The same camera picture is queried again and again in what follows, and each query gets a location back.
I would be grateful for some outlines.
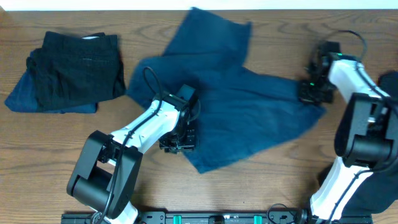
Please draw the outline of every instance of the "folded blue cloth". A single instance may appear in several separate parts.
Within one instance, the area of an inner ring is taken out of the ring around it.
[[[183,84],[198,90],[198,142],[185,156],[199,173],[295,139],[325,112],[299,102],[296,81],[243,67],[250,34],[250,23],[193,8],[163,56],[141,60],[130,81],[126,94],[144,108],[154,96],[142,77],[144,67],[153,68],[171,93]],[[154,80],[149,83],[156,86]]]
[[[13,112],[36,113],[39,107],[32,76],[27,70],[5,100],[4,104]],[[97,104],[75,106],[61,110],[48,110],[43,113],[95,113]]]

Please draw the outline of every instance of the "wooden tabletop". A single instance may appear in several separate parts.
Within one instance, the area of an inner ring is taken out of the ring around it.
[[[398,69],[397,11],[216,11],[236,22],[253,22],[245,66],[286,78],[305,74],[316,40],[331,29],[353,29],[368,40],[364,60],[376,79]],[[89,211],[66,193],[81,148],[95,130],[110,133],[137,118],[141,109],[123,96],[101,102],[96,114],[11,112],[3,101],[24,73],[31,50],[51,30],[84,36],[117,34],[126,83],[133,68],[159,55],[181,23],[184,11],[0,12],[0,221],[60,223],[61,214]],[[342,35],[343,50],[361,44]],[[316,174],[334,159],[333,138],[345,109],[338,93],[328,113],[300,139],[203,175],[182,155],[155,145],[143,158],[132,202],[170,211],[266,210],[273,203],[297,207],[317,188]],[[398,203],[376,223],[397,223]]]

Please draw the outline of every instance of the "white wall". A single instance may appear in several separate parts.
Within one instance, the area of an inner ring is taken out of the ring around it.
[[[398,0],[0,0],[6,11],[398,9]]]

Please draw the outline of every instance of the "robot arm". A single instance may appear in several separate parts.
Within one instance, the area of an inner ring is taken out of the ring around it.
[[[318,64],[311,64],[309,72],[311,79],[300,89],[302,101],[331,102],[337,88],[348,103],[335,137],[338,157],[310,199],[308,222],[321,223],[339,220],[361,183],[374,170],[395,162],[398,122],[392,108],[381,99],[389,95],[374,84],[356,58],[340,52],[338,43],[321,45]]]
[[[184,85],[176,95],[165,93],[162,100],[157,95],[149,109],[126,127],[109,135],[100,131],[92,133],[69,180],[68,194],[93,210],[104,211],[114,175],[99,168],[97,162],[114,166],[120,162],[106,219],[112,224],[134,223],[138,212],[130,203],[130,198],[143,154],[158,139],[162,143],[161,148],[171,152],[192,150],[195,147],[195,130],[189,118],[196,102],[195,90]],[[129,131],[145,120],[126,140],[122,159],[117,161]]]

